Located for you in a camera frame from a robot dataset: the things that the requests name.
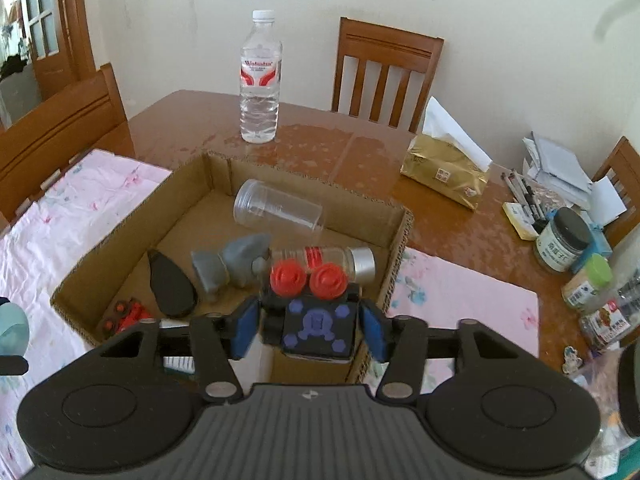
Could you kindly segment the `light blue oval case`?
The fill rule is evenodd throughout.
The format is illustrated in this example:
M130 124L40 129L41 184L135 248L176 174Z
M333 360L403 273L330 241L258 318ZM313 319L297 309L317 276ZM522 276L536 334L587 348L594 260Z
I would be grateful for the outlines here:
M24 356L29 343L28 318L24 310L8 298L0 299L0 354Z

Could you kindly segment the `grey elephant toy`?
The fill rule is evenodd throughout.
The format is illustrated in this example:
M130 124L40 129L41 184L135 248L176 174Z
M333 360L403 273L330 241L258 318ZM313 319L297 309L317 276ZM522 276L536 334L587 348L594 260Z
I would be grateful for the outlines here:
M270 244L270 234L257 233L232 240L219 252L191 252L203 292L214 298L227 286L247 288L259 283L270 269Z

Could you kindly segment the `small bottle silver cap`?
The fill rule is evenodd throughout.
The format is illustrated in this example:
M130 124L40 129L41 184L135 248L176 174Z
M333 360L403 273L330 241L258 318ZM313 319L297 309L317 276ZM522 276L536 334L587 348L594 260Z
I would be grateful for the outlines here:
M375 279L376 262L369 247L320 247L306 246L293 249L273 249L270 252L273 263L294 260L310 273L322 264L339 266L349 281L360 285L371 284Z

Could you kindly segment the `black toy train red wheels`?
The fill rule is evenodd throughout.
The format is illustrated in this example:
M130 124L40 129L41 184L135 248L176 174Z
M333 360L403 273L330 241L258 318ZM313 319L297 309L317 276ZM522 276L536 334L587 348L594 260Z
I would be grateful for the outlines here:
M260 293L262 342L301 359L347 362L357 339L361 286L341 266L307 271L293 260L275 263Z

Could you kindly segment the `clear plastic jar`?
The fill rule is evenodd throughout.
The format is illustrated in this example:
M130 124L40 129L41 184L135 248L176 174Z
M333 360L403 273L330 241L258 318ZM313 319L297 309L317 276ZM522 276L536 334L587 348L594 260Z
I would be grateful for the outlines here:
M233 219L256 231L316 236L323 230L323 207L256 179L246 180L235 195Z

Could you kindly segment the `white plastic bottle green label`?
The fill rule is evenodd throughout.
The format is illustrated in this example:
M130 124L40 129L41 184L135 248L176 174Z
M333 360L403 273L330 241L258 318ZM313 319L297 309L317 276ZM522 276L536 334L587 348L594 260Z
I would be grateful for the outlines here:
M171 320L170 318L163 318L160 321L161 328L178 328L188 326L189 324L187 322ZM185 375L195 374L195 364L192 356L164 356L163 367L168 372Z

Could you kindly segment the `open cardboard box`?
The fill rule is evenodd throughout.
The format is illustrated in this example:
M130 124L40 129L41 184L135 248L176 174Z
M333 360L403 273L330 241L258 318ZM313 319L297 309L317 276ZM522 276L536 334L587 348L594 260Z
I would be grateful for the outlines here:
M204 155L174 171L80 260L52 304L115 367L154 344L183 356L204 398L258 382L356 382L363 330L390 301L410 228L401 206L248 162Z

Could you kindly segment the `small jar green lid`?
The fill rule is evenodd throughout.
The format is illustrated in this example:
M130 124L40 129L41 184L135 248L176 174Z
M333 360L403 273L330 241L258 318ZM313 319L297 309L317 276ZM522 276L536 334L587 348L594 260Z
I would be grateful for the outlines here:
M565 303L573 309L581 309L604 289L613 279L608 260L592 254L579 271L563 286Z

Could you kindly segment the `bundle of pens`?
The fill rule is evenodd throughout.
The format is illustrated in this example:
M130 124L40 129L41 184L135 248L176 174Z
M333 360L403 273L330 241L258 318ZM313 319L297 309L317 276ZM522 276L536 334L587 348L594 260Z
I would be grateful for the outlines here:
M515 171L503 171L500 178L511 193L510 203L519 203L523 206L527 218L533 222L539 235L550 221L553 204L546 204L542 200L544 196L541 192L533 188L523 176Z

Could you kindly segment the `large jar black lid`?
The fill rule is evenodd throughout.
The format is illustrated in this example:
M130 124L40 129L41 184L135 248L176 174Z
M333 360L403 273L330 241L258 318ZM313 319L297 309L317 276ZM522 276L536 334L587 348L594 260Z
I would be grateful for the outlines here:
M600 354L572 376L596 401L599 433L585 462L588 474L608 479L639 470L639 343Z

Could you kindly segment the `wooden chair left side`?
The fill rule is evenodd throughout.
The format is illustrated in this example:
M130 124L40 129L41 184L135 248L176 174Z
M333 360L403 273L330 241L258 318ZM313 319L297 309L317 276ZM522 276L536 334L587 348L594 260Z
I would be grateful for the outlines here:
M44 101L1 133L1 224L18 218L42 185L99 148L134 156L124 104L113 67L101 66Z

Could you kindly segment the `wooden chair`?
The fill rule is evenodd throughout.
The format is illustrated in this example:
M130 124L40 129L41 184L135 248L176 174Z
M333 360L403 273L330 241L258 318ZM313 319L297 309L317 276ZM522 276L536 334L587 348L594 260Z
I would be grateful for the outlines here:
M594 178L608 177L627 209L604 228L604 235L612 248L639 224L640 156L626 136L617 141Z
M444 45L445 40L439 37L343 16L338 28L332 112L336 113L340 109L345 61L352 58L357 62L357 66L349 100L349 116L357 117L361 112L367 67L372 63L380 66L380 71L369 110L371 122L380 120L390 72L398 70L400 73L388 120L390 128L397 128L400 125L411 77L413 75L422 77L409 124L409 131L417 132Z
M124 104L113 67L101 66L44 101L1 133L1 224L18 218L42 185L99 148L134 156Z

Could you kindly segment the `clear plastic water bottle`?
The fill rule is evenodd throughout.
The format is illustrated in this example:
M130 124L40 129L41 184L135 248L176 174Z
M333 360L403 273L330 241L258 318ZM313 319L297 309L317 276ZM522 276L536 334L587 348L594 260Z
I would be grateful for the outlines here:
M240 133L247 143L264 144L277 135L282 42L276 12L254 10L252 21L240 54Z

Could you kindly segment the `wooden chair far side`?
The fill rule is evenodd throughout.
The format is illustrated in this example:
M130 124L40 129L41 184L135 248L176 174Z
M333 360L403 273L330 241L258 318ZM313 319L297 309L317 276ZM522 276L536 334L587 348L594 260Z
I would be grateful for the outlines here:
M444 45L445 40L439 37L343 16L338 28L332 112L336 113L340 109L345 61L352 58L357 62L357 66L349 100L349 116L357 117L361 112L367 67L372 63L380 66L380 71L369 110L371 122L380 120L390 72L398 70L400 73L388 120L390 128L397 128L400 125L411 77L413 75L422 77L409 124L409 131L417 132Z

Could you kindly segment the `wooden door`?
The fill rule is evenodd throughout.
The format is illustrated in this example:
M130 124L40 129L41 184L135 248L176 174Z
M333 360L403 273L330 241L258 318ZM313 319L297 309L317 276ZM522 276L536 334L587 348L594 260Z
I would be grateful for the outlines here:
M85 0L1 0L1 127L94 72Z

